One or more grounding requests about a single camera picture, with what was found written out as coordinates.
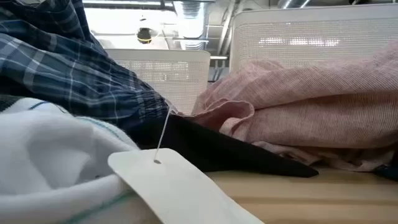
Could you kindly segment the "black garment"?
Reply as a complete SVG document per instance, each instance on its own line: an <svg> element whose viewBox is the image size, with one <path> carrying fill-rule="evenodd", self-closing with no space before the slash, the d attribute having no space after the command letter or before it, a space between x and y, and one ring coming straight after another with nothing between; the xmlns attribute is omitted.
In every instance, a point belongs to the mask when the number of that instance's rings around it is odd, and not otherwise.
<svg viewBox="0 0 398 224"><path fill-rule="evenodd" d="M202 172L245 170L304 178L318 175L309 166L173 114L168 119L150 118L142 123L129 118L120 126L141 149L173 149Z"/></svg>

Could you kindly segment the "pink garment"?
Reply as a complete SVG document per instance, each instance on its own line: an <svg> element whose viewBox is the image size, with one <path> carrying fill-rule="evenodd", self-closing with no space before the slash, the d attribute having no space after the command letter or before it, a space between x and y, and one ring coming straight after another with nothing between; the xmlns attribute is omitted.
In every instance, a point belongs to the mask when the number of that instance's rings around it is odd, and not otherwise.
<svg viewBox="0 0 398 224"><path fill-rule="evenodd" d="M387 166L398 151L398 42L304 67L249 60L208 87L190 119L305 165Z"/></svg>

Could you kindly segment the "white basket with light clothes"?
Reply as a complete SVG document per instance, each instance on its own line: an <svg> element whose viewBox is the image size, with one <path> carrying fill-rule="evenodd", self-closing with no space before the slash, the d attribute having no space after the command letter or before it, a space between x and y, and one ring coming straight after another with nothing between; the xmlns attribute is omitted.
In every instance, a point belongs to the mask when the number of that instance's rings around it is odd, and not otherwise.
<svg viewBox="0 0 398 224"><path fill-rule="evenodd" d="M244 11L233 20L229 68L250 59L298 67L371 55L398 40L398 3Z"/></svg>

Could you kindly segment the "blue plaid shirt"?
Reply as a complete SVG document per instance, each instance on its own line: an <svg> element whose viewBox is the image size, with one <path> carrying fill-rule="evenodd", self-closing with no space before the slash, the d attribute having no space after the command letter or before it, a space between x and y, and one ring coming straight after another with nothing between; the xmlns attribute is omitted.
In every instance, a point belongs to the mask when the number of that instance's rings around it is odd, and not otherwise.
<svg viewBox="0 0 398 224"><path fill-rule="evenodd" d="M164 98L91 34L82 0L0 0L0 95L37 98L128 130L163 118Z"/></svg>

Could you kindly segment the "navy dotted garment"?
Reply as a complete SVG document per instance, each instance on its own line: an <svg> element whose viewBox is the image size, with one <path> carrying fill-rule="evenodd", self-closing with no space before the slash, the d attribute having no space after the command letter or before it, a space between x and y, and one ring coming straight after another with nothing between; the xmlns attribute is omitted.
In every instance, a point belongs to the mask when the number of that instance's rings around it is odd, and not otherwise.
<svg viewBox="0 0 398 224"><path fill-rule="evenodd" d="M398 182L398 152L394 154L390 164L375 168L373 174Z"/></svg>

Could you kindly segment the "white basket with dark clothes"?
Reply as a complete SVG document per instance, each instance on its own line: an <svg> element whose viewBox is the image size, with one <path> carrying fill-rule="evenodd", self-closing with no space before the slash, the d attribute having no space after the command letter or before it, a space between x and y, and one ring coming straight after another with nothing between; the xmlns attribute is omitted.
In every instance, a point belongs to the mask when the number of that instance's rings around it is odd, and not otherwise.
<svg viewBox="0 0 398 224"><path fill-rule="evenodd" d="M202 50L108 49L117 64L134 72L176 109L190 114L206 90L210 54Z"/></svg>

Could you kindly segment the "white paper tag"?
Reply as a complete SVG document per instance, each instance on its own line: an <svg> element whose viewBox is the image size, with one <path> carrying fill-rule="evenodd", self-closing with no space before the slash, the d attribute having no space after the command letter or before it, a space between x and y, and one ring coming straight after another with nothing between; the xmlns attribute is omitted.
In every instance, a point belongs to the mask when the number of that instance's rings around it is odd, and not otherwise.
<svg viewBox="0 0 398 224"><path fill-rule="evenodd" d="M163 224L264 224L172 149L115 152L108 165Z"/></svg>

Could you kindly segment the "black hanging dome fixture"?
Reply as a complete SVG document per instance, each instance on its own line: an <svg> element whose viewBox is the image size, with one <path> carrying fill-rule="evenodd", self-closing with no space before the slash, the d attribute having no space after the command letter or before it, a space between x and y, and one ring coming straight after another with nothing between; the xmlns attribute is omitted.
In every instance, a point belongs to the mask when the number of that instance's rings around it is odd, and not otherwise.
<svg viewBox="0 0 398 224"><path fill-rule="evenodd" d="M150 34L150 28L140 28L137 33L137 39L141 44L149 44L152 42L152 36Z"/></svg>

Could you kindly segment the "striped sock with tag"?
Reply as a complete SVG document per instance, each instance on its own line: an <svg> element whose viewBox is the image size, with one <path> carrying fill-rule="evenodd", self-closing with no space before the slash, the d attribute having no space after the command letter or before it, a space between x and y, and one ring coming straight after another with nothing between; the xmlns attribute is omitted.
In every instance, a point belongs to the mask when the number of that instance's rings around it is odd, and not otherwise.
<svg viewBox="0 0 398 224"><path fill-rule="evenodd" d="M161 224L108 165L135 150L112 124L0 95L0 224Z"/></svg>

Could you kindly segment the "corrugated silver ceiling duct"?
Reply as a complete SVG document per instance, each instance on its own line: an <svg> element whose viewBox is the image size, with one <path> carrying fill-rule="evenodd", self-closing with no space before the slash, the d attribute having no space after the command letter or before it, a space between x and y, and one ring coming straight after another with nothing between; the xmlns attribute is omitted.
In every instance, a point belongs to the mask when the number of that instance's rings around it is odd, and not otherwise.
<svg viewBox="0 0 398 224"><path fill-rule="evenodd" d="M173 1L177 14L178 38L183 50L203 50L202 40L206 21L206 3L200 1Z"/></svg>

